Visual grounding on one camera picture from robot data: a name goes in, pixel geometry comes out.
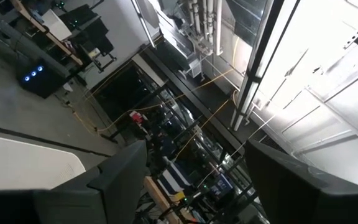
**wooden plank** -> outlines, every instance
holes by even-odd
[[[155,204],[158,206],[158,208],[161,210],[161,212],[164,212],[166,209],[170,208],[170,204],[167,201],[167,199],[164,197],[163,193],[160,191],[160,189],[157,187],[157,184],[154,182],[154,180],[151,177],[145,177],[144,179],[144,187],[146,188],[149,195],[154,200]],[[183,217],[185,217],[187,220],[193,220],[194,217],[188,213],[184,208],[180,210]],[[175,213],[169,213],[166,216],[167,220],[171,224],[180,224],[182,223],[179,219],[179,217]]]
[[[36,28],[38,28],[41,32],[47,31],[38,21],[36,21],[35,19],[32,18],[32,16],[29,14],[29,12],[23,6],[23,4],[20,2],[20,0],[11,0],[11,2],[13,4],[13,6],[15,7],[15,9],[20,14],[22,14],[28,21],[30,21],[34,26],[36,26]],[[78,65],[83,65],[83,62],[78,57],[73,55],[72,52],[66,46],[64,46],[54,35],[52,35],[49,32],[46,35],[51,41],[53,41],[58,47],[60,47],[67,55],[70,55],[70,57]]]

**gray floor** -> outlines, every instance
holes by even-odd
[[[91,123],[103,129],[111,124],[111,121],[93,98],[77,103],[83,95],[83,88],[76,83],[72,84],[75,91],[70,93],[68,98],[77,103],[74,106],[75,111],[87,128],[57,97],[51,96],[44,100],[23,90],[17,84],[15,66],[16,54],[0,44],[0,128],[108,155],[115,154],[121,148],[118,144],[98,136],[91,129]],[[58,96],[61,97],[62,93],[63,91],[59,91]],[[125,145],[120,136],[117,140],[121,146]]]

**metal pipe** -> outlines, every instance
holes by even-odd
[[[208,40],[208,23],[207,23],[207,16],[206,16],[206,0],[203,0],[203,24],[204,24],[204,39]]]
[[[248,111],[248,107],[250,106],[252,100],[255,97],[256,91],[258,90],[258,87],[260,85],[260,82],[262,81],[263,77],[266,74],[266,71],[269,68],[270,63],[272,62],[272,59],[274,58],[274,55],[278,49],[278,46],[280,45],[283,36],[285,35],[287,28],[289,24],[291,23],[292,17],[299,5],[300,0],[296,0],[295,5],[293,9],[291,10],[290,16],[283,28],[282,33],[280,34],[280,37],[278,39],[277,45],[275,46],[269,61],[267,63],[267,66],[263,72],[263,74],[257,73],[260,63],[262,61],[262,57],[264,56],[264,52],[266,49],[266,46],[269,42],[270,36],[273,31],[273,27],[277,21],[278,15],[281,11],[281,8],[283,6],[283,1],[267,1],[265,5],[264,14],[262,16],[259,29],[257,32],[257,37],[254,43],[254,46],[252,48],[250,60],[248,63],[248,68],[246,71],[246,75],[248,76],[248,79],[242,82],[241,85],[241,92],[239,95],[239,100],[237,104],[237,109],[233,112],[232,120],[231,120],[231,127],[233,130],[237,131],[238,127],[240,126],[240,123],[244,117],[244,113]]]
[[[189,7],[189,12],[190,12],[190,22],[191,22],[191,26],[194,25],[194,12],[193,12],[193,3],[192,0],[188,0],[187,2],[188,7]]]
[[[201,34],[200,15],[198,14],[198,0],[193,0],[194,23],[197,35]]]
[[[222,28],[222,0],[216,0],[216,44],[215,44],[216,55],[220,55],[222,53],[221,28]]]
[[[242,78],[245,77],[245,75],[244,75],[243,73],[241,73],[240,71],[238,71],[238,69],[234,68],[234,66],[233,66],[232,64],[230,64],[229,62],[227,62],[227,60],[224,59],[222,56],[219,56],[219,58],[222,59],[224,62],[226,62],[226,64],[227,64],[228,66],[230,66],[231,69],[233,69],[234,71],[236,71],[237,74],[239,74]]]
[[[207,22],[208,22],[208,42],[214,44],[214,25],[213,25],[214,0],[207,0]]]
[[[346,130],[346,131],[343,131],[343,132],[341,132],[341,133],[334,134],[334,135],[332,135],[332,136],[330,136],[330,137],[326,137],[326,138],[320,139],[319,141],[313,142],[313,143],[311,143],[311,144],[309,144],[309,145],[307,145],[307,146],[305,146],[305,147],[302,147],[301,149],[299,149],[299,150],[297,150],[297,151],[291,152],[291,156],[295,156],[295,154],[297,154],[297,155],[302,154],[303,151],[308,150],[308,148],[309,148],[310,146],[315,146],[315,145],[317,145],[317,144],[321,144],[321,143],[323,143],[323,142],[325,142],[325,141],[328,141],[328,140],[337,138],[337,137],[339,137],[339,136],[342,136],[342,135],[344,135],[344,134],[351,133],[351,132],[352,132],[352,130]]]
[[[206,59],[206,61],[216,70],[219,72],[220,75],[222,75],[223,73],[221,71],[219,71],[208,59]],[[228,77],[226,77],[225,75],[223,76],[223,78],[225,78],[237,91],[240,91],[240,88],[238,86],[236,86],[236,84],[234,84],[232,81],[230,81],[230,79]]]

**black metal beam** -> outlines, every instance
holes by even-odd
[[[165,89],[165,85],[159,87],[158,89],[156,89],[154,92],[148,94],[146,97],[143,97],[143,99],[141,99],[137,104],[135,104],[135,106],[132,107],[132,110],[136,110],[137,107],[139,107],[140,105],[142,105],[143,103],[146,103],[148,101],[150,101],[152,98],[156,97],[157,95],[159,95],[162,91],[164,91]],[[114,140],[114,138],[121,133],[121,131],[127,129],[128,126],[124,126],[121,127],[119,129],[117,129],[116,132],[112,133],[109,137],[108,140]]]
[[[206,118],[210,118],[213,114],[204,104],[187,88],[185,84],[183,84],[180,79],[171,72],[171,70],[150,50],[145,49],[141,56],[148,60],[152,61],[159,70],[164,73],[168,79],[182,92],[186,93],[186,98],[197,107],[197,109],[204,115]],[[239,149],[241,147],[241,143],[227,130],[217,118],[213,117],[210,119],[209,123],[212,125],[216,130],[219,131],[220,135],[222,135],[226,141],[231,145],[234,149]]]
[[[251,55],[255,55],[255,57],[252,58],[253,60],[252,59],[250,60],[251,64],[247,67],[246,75],[248,76],[248,79],[247,79],[245,86],[243,86],[244,83],[241,86],[241,87],[244,87],[244,89],[243,89],[243,91],[240,92],[240,94],[242,94],[242,96],[239,97],[239,102],[237,102],[238,109],[237,109],[237,111],[234,112],[234,116],[232,119],[233,123],[231,124],[232,128],[234,128],[236,126],[237,120],[239,119],[241,113],[247,113],[247,111],[252,103],[252,100],[254,99],[256,92],[260,86],[260,82],[264,78],[266,71],[269,69],[270,63],[272,62],[272,60],[274,58],[274,55],[278,49],[278,46],[280,45],[280,43],[283,39],[283,36],[285,35],[287,28],[288,28],[289,24],[291,23],[292,17],[299,5],[300,0],[296,1],[293,9],[291,10],[290,17],[288,18],[287,23],[284,26],[283,32],[281,33],[281,35],[278,39],[277,45],[275,46],[275,48],[272,52],[272,55],[269,58],[269,61],[267,63],[267,66],[266,66],[263,74],[261,74],[260,76],[257,76],[257,71],[260,67],[260,63],[262,61],[262,57],[264,56],[266,46],[269,42],[270,36],[272,35],[273,28],[276,24],[278,15],[279,15],[281,8],[283,6],[283,2],[284,2],[283,0],[274,0],[270,14],[269,14],[267,22],[266,22],[266,25],[264,27],[263,34],[260,38],[260,44],[258,45],[257,48],[255,48],[255,46],[254,46],[253,50],[255,51],[255,53],[254,52],[251,53]]]

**electronic equipment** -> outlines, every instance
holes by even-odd
[[[257,141],[245,145],[250,178],[271,224],[358,223],[358,185]]]
[[[64,13],[59,16],[59,18],[66,24],[70,31],[73,31],[78,26],[82,26],[96,16],[98,16],[97,13],[93,12],[89,5],[85,4],[70,12]]]
[[[132,223],[145,165],[137,141],[52,190],[0,191],[0,223]]]
[[[219,174],[215,184],[211,186],[211,193],[216,199],[223,198],[227,193],[233,190],[233,186],[223,174]]]
[[[67,81],[65,77],[49,68],[43,61],[39,61],[17,76],[20,86],[42,98],[47,98],[56,92]]]

